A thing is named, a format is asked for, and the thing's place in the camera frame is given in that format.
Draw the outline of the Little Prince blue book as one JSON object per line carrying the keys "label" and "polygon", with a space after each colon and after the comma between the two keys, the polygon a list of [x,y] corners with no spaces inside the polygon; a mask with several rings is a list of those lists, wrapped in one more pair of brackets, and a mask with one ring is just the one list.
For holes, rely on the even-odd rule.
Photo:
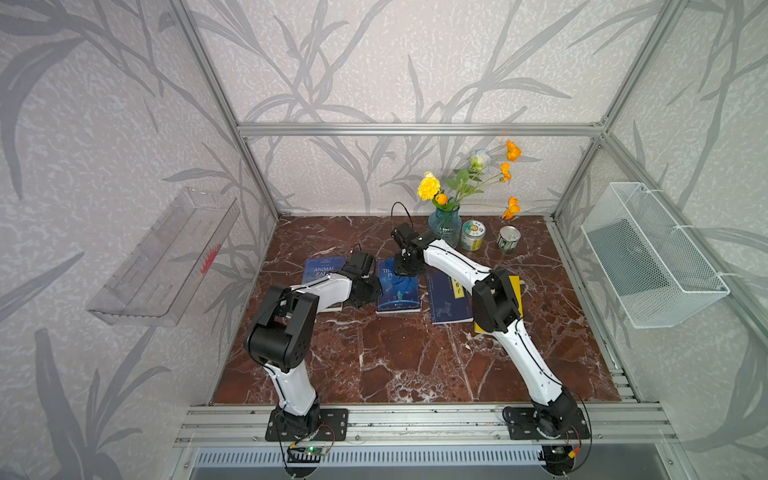
{"label": "Little Prince blue book", "polygon": [[377,300],[377,314],[414,313],[421,310],[418,278],[397,275],[393,257],[377,260],[376,276],[382,287],[382,295]]}

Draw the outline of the Animal Farm book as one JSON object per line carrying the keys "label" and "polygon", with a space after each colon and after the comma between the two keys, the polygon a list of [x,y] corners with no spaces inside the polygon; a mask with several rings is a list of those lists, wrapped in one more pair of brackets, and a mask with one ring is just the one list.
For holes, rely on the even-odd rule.
{"label": "Animal Farm book", "polygon": [[342,303],[351,293],[351,281],[340,276],[328,279],[328,275],[340,271],[346,263],[344,256],[308,259],[305,262],[302,287],[299,292],[309,291],[320,297],[318,312],[340,311]]}

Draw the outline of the dark navy Chinese book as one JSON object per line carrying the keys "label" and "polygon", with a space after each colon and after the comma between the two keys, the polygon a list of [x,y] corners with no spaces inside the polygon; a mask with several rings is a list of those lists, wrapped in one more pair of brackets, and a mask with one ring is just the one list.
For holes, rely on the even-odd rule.
{"label": "dark navy Chinese book", "polygon": [[473,320],[469,294],[460,283],[439,270],[428,273],[427,283],[433,324],[447,325]]}

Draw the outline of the yellow book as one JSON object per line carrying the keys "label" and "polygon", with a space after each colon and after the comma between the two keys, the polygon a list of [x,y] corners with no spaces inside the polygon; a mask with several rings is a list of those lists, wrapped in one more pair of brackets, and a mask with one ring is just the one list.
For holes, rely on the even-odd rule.
{"label": "yellow book", "polygon": [[471,305],[476,332],[506,332],[523,318],[519,277],[502,270],[492,272],[474,284]]}

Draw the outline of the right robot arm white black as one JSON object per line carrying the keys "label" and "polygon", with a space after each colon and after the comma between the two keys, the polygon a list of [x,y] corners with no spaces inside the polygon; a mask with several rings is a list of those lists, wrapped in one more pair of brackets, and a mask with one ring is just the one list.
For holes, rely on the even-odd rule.
{"label": "right robot arm white black", "polygon": [[471,293],[474,322],[502,345],[526,384],[538,433],[549,439],[566,433],[578,421],[579,406],[531,340],[511,274],[503,268],[481,265],[446,241],[430,233],[418,233],[407,223],[394,228],[391,236],[400,248],[394,257],[396,274],[413,277],[430,266]]}

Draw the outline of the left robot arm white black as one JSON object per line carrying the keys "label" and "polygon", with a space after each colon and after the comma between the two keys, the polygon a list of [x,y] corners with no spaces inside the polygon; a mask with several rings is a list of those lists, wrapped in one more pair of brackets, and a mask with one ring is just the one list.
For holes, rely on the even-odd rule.
{"label": "left robot arm white black", "polygon": [[313,431],[319,423],[318,395],[306,368],[317,314],[349,302],[359,308],[382,295],[371,273],[374,257],[351,252],[342,268],[309,283],[275,284],[265,294],[244,341],[244,350],[268,374],[278,393],[277,412],[287,422]]}

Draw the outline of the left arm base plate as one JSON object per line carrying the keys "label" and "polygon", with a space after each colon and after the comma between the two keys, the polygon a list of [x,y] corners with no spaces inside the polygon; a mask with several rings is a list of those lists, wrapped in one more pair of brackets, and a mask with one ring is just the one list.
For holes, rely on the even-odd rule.
{"label": "left arm base plate", "polygon": [[275,408],[269,417],[265,440],[343,441],[346,439],[349,410],[312,407],[307,415],[297,416]]}

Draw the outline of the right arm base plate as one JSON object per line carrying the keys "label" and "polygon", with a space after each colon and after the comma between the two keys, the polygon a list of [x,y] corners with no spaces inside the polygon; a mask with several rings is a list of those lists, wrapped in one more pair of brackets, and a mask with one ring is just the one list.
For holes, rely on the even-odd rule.
{"label": "right arm base plate", "polygon": [[584,410],[568,415],[540,412],[534,407],[506,406],[502,419],[511,440],[590,440],[591,428]]}

